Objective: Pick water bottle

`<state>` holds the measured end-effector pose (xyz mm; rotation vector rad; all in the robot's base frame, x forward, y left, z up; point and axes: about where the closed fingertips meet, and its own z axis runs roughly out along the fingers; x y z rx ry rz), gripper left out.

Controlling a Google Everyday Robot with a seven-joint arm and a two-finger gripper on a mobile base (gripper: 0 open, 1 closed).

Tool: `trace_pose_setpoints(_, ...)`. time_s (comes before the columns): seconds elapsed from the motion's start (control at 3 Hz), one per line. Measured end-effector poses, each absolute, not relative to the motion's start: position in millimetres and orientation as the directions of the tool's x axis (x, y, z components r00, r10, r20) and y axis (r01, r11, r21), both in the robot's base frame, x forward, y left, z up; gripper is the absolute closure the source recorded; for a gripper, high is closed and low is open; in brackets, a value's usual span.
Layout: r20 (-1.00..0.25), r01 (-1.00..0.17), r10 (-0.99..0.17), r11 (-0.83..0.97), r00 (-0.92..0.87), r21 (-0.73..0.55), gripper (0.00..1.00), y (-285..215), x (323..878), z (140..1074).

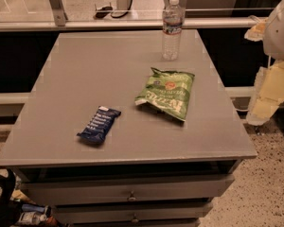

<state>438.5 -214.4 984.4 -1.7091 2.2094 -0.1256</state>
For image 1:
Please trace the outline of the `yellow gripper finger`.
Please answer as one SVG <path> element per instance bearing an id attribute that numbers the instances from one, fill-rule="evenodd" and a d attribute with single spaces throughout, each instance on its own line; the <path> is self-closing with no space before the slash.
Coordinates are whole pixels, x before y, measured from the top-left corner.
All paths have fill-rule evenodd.
<path id="1" fill-rule="evenodd" d="M 284 102 L 284 61 L 279 61 L 269 68 L 260 67 L 254 87 L 246 120 L 250 125 L 261 126 Z"/>
<path id="2" fill-rule="evenodd" d="M 265 27 L 266 20 L 259 20 L 254 26 L 252 26 L 245 32 L 244 38 L 252 42 L 262 41 L 264 37 Z"/>

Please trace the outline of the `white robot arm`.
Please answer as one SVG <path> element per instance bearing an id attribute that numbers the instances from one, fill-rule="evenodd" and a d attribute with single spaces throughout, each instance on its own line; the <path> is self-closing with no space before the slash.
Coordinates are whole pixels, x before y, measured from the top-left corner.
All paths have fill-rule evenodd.
<path id="1" fill-rule="evenodd" d="M 264 53 L 275 60 L 267 68 L 260 67 L 246 115 L 247 123 L 261 126 L 266 123 L 284 102 L 284 0 L 275 7 L 264 23 L 249 29 L 244 37 L 259 37 L 256 27 L 263 31 Z"/>

